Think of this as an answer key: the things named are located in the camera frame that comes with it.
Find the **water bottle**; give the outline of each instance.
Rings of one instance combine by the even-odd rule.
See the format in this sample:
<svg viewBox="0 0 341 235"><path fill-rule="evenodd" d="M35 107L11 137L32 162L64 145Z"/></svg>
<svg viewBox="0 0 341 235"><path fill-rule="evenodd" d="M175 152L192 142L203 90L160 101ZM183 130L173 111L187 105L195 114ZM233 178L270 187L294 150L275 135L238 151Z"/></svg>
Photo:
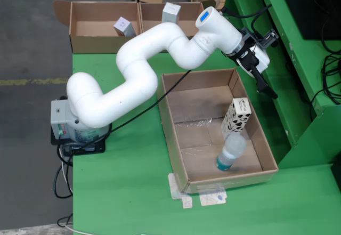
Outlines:
<svg viewBox="0 0 341 235"><path fill-rule="evenodd" d="M215 161L215 165L222 171L227 171L243 155L246 149L246 140L239 133L231 133L226 138L222 152Z"/></svg>

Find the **sticker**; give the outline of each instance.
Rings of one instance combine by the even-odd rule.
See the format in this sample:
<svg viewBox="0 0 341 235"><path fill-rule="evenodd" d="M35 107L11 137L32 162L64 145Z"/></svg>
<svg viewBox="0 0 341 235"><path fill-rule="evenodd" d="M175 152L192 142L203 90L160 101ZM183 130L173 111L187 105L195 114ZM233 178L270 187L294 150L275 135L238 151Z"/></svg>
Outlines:
<svg viewBox="0 0 341 235"><path fill-rule="evenodd" d="M99 134L100 134L99 128L89 130L89 131L75 130L75 139L77 142L83 142L83 143L91 142L91 141L98 139Z"/></svg>
<svg viewBox="0 0 341 235"><path fill-rule="evenodd" d="M228 198L225 189L217 189L214 192L199 193L202 206L225 204Z"/></svg>
<svg viewBox="0 0 341 235"><path fill-rule="evenodd" d="M183 208L192 208L193 200L192 197L186 193L181 193L177 187L175 176L173 173L168 174L168 181L170 187L170 194L172 199L181 199Z"/></svg>

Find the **electrical wire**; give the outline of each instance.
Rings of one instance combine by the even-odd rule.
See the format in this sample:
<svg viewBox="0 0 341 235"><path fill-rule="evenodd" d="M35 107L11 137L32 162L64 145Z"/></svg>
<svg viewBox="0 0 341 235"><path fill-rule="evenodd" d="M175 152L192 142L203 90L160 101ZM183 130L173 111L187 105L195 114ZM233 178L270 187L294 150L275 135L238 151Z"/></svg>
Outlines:
<svg viewBox="0 0 341 235"><path fill-rule="evenodd" d="M160 97L154 104L152 104L150 107L148 107L148 108L146 108L145 110L143 110L142 112L140 112L139 114L137 114L136 116L134 116L133 118L131 118L130 120L128 120L128 121L126 121L126 122L124 122L123 124L121 124L121 125L119 125L118 127L115 127L115 128L113 128L112 130L110 130L110 131L108 131L107 133L105 133L104 135L102 135L102 136L100 136L99 138L97 138L96 140L94 140L94 141L91 141L91 142L89 142L89 143L87 143L87 144L85 144L85 145L83 145L82 147L80 147L79 149L77 149L77 150L75 150L72 154L71 154L71 156L70 156L70 158L69 158L69 160L68 160L68 162L67 162L67 166L66 166L66 182L67 182L67 186L68 186L68 189L69 189L69 191L70 191L70 193L71 193L71 195L73 195L73 192L71 191L71 187L70 187L70 183L69 183L69 178L68 178L68 174L69 174L69 163L71 162L71 160L72 160L72 158L73 158L73 156L78 152L78 151L80 151L80 150L83 150L85 147L87 147L88 145L90 145L90 144L92 144L92 143L94 143L94 142L96 142L96 141L98 141L98 140L100 140L100 139L102 139L102 138L104 138L104 137L108 137L112 132L114 132L114 131L116 131L116 130L118 130L118 129L120 129L120 128L122 128L122 127L124 127L125 125L127 125L127 124L129 124L130 122L132 122L132 121L134 121L135 119L137 119L137 118L139 118L141 115L143 115L143 114L145 114L147 111L149 111L150 109L152 109L153 107L155 107L159 102L161 102L161 100L163 99L163 98L165 98L182 80L183 80L183 78L184 77L186 77L189 73L191 72L191 70L188 70L162 97Z"/></svg>
<svg viewBox="0 0 341 235"><path fill-rule="evenodd" d="M262 8L261 10L258 10L257 12L255 13L252 13L252 14L249 14L249 15L238 15L236 13L234 13L232 10L228 9L227 7L223 7L221 9L221 12L222 13L225 13L231 17L234 17L234 18L252 18L260 13L263 13L264 11L266 11L267 9L269 9L270 7L272 7L272 4L269 4L268 6Z"/></svg>
<svg viewBox="0 0 341 235"><path fill-rule="evenodd" d="M326 45L326 43L324 42L323 30L324 30L324 27L326 26L326 24L328 23L328 21L329 21L329 18L324 22L322 29L321 29L321 43L322 43L324 49L326 49L326 51L328 51L330 54L324 58L322 69L321 69L322 89L315 93L314 97L312 98L312 100L310 102L309 112L310 112L311 121L313 121L313 117L312 117L313 102L319 93L323 92L335 104L340 104L339 100L341 100L341 94L332 92L330 90L332 87L335 87L336 85L340 84L341 81L334 83L331 86L328 86L328 83L327 83L328 76L333 76L336 74L340 75L341 74L341 66L339 64L337 64L336 67L333 67L333 68L327 70L327 67L329 67L331 64L333 64L335 62L338 62L338 63L341 62L341 50L338 50L338 51L331 50Z"/></svg>
<svg viewBox="0 0 341 235"><path fill-rule="evenodd" d="M66 160L63 159L62 157L62 153L61 153L61 150L60 150L60 147L61 147L61 143L58 143L57 145L57 156L58 158L64 163L64 164L68 164L68 162Z"/></svg>
<svg viewBox="0 0 341 235"><path fill-rule="evenodd" d="M254 32L254 34L256 35L256 37L258 39L262 39L263 36L255 29L255 22L256 20L266 11L268 10L269 8L272 7L272 4L269 4L268 6L262 8L259 13L253 18L252 22L251 22L251 29L252 31Z"/></svg>
<svg viewBox="0 0 341 235"><path fill-rule="evenodd" d="M75 232L75 233L78 233L78 234L83 234L83 235L94 235L94 234L91 234L91 233L86 233L86 232L82 232L82 231L76 231L76 230L74 230L74 229L68 227L68 225L69 225L69 224L66 224L66 225L65 225L65 228L68 229L68 230L70 230L70 231L72 231L72 232Z"/></svg>
<svg viewBox="0 0 341 235"><path fill-rule="evenodd" d="M63 177L64 177L64 180L65 180L65 184L68 185L67 181L66 181L66 176L65 176L65 171L64 171L64 163L62 162L62 172L63 172Z"/></svg>
<svg viewBox="0 0 341 235"><path fill-rule="evenodd" d="M321 30L321 41L322 41L322 45L323 47L331 54L340 54L341 53L341 50L338 50L338 51L334 51L334 50L331 50L327 45L326 43L324 42L324 38L323 38L323 30L324 30L324 27L326 26L326 24L328 23L329 21L329 18L324 22L323 26L322 26L322 30Z"/></svg>
<svg viewBox="0 0 341 235"><path fill-rule="evenodd" d="M58 195L57 190L56 190L57 178L58 178L58 175L60 173L60 170L62 169L62 166L63 166L63 164L58 168L57 173L56 173L56 175L54 177L54 180L53 180L53 193L59 199L67 199L67 198L70 198L72 195L60 196L60 195Z"/></svg>
<svg viewBox="0 0 341 235"><path fill-rule="evenodd" d="M86 233L86 232L82 232L82 231L77 231L77 230L74 230L74 229L68 227L68 225L73 225L73 223L70 223L70 219L71 219L72 216L73 216L73 214L71 214L71 215L69 215L69 216L65 216L65 217L59 218L59 219L57 220L57 225L58 225L60 228L66 228L66 229L68 229L68 230L70 230L70 231L72 231L72 232L78 233L78 234L93 235L93 234L91 234L91 233ZM65 225L62 225L62 224L59 223L59 222L60 222L61 220L63 220L63 219L67 219L67 221L65 222Z"/></svg>

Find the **concrete floor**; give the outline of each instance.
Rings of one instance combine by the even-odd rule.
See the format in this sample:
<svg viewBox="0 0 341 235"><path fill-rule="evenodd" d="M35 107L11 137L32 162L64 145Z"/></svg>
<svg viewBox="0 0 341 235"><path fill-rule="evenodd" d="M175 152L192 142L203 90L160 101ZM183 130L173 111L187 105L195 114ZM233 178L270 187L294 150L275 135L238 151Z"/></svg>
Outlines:
<svg viewBox="0 0 341 235"><path fill-rule="evenodd" d="M60 162L50 145L50 104L66 94L72 71L68 29L53 1L0 0L0 230L53 224L72 212L72 199L52 191ZM67 194L62 179L58 191Z"/></svg>

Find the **blue label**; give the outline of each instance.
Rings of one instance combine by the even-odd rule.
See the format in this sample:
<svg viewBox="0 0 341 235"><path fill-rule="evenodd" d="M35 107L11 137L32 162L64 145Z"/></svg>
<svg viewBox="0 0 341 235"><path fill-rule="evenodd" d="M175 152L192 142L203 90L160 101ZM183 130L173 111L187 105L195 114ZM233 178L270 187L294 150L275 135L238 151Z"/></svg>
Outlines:
<svg viewBox="0 0 341 235"><path fill-rule="evenodd" d="M219 158L216 158L215 165L217 168L219 168L222 171L227 171L232 166L232 165L225 165L225 164L221 163Z"/></svg>

